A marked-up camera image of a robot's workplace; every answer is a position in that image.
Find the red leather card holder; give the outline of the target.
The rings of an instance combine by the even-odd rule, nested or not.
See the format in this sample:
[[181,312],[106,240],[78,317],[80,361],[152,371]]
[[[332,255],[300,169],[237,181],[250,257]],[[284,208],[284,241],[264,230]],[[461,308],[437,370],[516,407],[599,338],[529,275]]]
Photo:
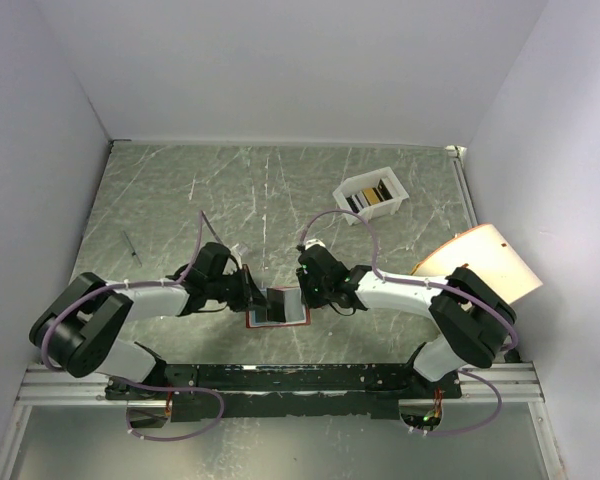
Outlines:
[[273,287],[260,290],[267,301],[246,313],[246,328],[282,328],[311,323],[310,310],[299,287]]

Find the black credit card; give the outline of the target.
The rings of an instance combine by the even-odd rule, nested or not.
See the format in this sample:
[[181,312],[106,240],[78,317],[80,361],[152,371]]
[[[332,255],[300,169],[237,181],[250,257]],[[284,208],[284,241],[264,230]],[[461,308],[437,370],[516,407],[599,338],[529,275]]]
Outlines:
[[273,323],[285,323],[284,291],[275,288],[268,288],[266,290],[266,296],[266,320]]
[[302,292],[299,288],[284,291],[284,314],[287,323],[300,322],[304,319]]

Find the white plastic card tray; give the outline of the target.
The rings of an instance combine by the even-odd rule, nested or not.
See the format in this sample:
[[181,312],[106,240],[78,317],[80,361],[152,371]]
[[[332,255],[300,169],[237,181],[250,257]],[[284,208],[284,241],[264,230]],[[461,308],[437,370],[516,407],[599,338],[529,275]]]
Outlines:
[[370,222],[394,215],[409,194],[394,171],[384,167],[344,179],[333,191],[333,198],[340,209]]

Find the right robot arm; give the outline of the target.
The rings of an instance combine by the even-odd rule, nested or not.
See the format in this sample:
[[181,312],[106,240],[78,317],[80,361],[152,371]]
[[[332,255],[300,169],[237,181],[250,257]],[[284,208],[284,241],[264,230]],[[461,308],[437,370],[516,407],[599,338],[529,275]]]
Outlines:
[[428,396],[442,377],[465,365],[491,367],[505,341],[516,339],[514,310],[466,267],[448,276],[390,275],[370,265],[349,269],[320,244],[299,252],[296,276],[309,308],[391,309],[436,325],[437,337],[416,350],[404,374],[415,397]]

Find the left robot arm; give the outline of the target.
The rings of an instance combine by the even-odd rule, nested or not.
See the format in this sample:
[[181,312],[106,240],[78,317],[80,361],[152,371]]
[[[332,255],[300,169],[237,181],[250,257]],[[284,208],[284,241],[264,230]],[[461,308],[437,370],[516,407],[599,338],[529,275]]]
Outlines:
[[210,300],[233,312],[267,308],[248,266],[225,271],[228,262],[236,261],[229,248],[208,242],[189,264],[159,280],[111,283],[83,273],[36,320],[29,341],[40,349],[47,368],[75,378],[119,362],[135,392],[156,398],[165,390],[167,375],[156,367],[159,358],[152,351],[118,339],[124,323],[200,313]]

